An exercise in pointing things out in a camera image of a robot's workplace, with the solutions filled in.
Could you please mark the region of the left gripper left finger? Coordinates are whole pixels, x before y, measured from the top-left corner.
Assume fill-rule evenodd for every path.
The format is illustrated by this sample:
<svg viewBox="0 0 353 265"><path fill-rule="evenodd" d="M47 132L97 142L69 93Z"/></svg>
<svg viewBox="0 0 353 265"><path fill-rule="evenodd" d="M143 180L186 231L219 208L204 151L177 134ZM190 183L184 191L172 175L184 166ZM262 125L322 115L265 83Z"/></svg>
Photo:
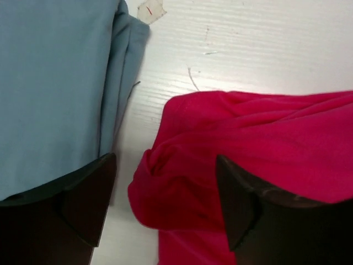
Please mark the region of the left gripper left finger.
<svg viewBox="0 0 353 265"><path fill-rule="evenodd" d="M107 153L1 201L1 264L90 264L117 171Z"/></svg>

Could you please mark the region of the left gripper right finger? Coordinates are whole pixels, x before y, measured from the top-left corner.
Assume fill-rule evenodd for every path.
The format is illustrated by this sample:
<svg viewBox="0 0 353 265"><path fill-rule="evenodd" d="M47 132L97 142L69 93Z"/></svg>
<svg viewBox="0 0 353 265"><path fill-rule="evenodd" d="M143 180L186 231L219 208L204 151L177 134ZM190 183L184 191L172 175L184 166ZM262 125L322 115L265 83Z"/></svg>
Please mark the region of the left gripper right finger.
<svg viewBox="0 0 353 265"><path fill-rule="evenodd" d="M352 200L323 203L216 158L229 249L236 264L351 264Z"/></svg>

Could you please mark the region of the red t shirt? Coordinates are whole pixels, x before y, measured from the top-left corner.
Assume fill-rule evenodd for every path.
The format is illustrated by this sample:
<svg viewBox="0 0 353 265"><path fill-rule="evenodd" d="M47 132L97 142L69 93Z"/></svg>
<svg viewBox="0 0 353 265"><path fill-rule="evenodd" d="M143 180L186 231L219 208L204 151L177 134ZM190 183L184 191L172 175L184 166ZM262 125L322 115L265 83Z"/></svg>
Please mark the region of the red t shirt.
<svg viewBox="0 0 353 265"><path fill-rule="evenodd" d="M159 264L351 264L352 92L195 92L128 187Z"/></svg>

